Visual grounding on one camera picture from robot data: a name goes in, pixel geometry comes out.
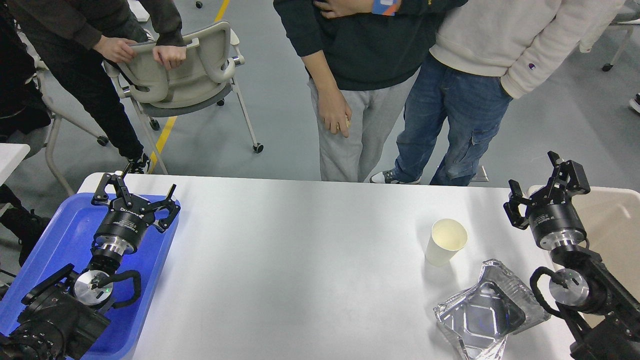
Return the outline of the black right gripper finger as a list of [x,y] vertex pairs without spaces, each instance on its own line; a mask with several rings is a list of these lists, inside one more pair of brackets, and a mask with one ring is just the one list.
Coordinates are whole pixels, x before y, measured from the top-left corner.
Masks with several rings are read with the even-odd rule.
[[590,193],[591,187],[582,164],[564,161],[554,151],[548,151],[547,155],[554,166],[547,181],[547,199],[551,203],[570,202],[573,196]]
[[533,231],[534,225],[531,224],[528,215],[525,214],[523,216],[521,214],[520,207],[521,205],[524,205],[526,212],[528,210],[533,210],[537,205],[537,201],[532,198],[526,198],[523,195],[520,183],[516,180],[509,180],[509,188],[509,200],[503,204],[503,209],[509,219],[510,225],[520,230],[526,230],[526,228],[531,227],[531,230]]

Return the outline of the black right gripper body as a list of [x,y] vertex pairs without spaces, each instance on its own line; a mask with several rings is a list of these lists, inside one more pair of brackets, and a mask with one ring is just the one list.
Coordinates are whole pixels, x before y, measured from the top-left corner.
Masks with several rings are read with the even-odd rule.
[[551,251],[560,246],[578,245],[587,240],[585,226],[579,218],[572,199],[559,203],[536,202],[525,211],[535,244]]

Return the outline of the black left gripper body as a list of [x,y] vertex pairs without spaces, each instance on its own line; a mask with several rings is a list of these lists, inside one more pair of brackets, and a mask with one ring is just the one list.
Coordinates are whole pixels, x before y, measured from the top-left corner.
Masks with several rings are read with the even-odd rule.
[[142,212],[142,208],[150,205],[151,201],[144,197],[133,198],[131,208],[126,207],[125,200],[114,199],[93,236],[94,241],[102,246],[112,240],[123,240],[125,255],[137,252],[149,226],[155,221],[153,213]]

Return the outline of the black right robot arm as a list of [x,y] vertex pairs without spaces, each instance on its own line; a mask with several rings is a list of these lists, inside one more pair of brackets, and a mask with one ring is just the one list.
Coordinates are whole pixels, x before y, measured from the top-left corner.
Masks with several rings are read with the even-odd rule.
[[509,200],[503,205],[510,224],[530,228],[538,248],[549,251],[561,266],[535,269],[529,280],[535,300],[565,321],[574,337],[570,355],[575,360],[637,360],[639,302],[598,252],[582,246],[588,235],[572,198],[590,193],[585,170],[553,151],[547,155],[553,173],[546,185],[526,197],[521,185],[510,180]]

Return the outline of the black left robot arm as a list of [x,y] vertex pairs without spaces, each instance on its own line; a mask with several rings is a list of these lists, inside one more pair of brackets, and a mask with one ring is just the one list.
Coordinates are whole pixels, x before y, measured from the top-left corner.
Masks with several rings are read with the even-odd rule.
[[118,174],[57,210],[1,301],[3,360],[117,360],[137,341],[178,226],[165,198]]

